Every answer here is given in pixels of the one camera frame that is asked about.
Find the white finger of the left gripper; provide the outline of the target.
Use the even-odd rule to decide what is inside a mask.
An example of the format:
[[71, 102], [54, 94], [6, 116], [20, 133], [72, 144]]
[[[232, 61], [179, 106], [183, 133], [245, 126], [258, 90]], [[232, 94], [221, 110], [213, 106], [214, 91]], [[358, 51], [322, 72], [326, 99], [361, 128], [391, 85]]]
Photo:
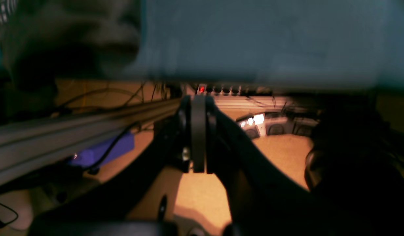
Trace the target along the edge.
[[148, 147], [117, 176], [87, 194], [36, 217], [29, 236], [178, 236], [174, 222], [166, 222], [168, 197], [150, 202], [155, 220], [127, 220], [165, 167], [189, 171], [183, 157], [187, 141], [191, 97], [184, 97], [176, 114]]

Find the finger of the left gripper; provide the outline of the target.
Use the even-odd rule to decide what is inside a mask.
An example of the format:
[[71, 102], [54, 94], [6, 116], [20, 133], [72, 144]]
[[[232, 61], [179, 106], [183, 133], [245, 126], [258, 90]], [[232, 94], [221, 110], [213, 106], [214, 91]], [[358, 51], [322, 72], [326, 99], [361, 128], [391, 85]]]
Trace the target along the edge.
[[278, 170], [234, 121], [205, 98], [205, 166], [225, 187], [224, 236], [374, 236], [375, 230]]

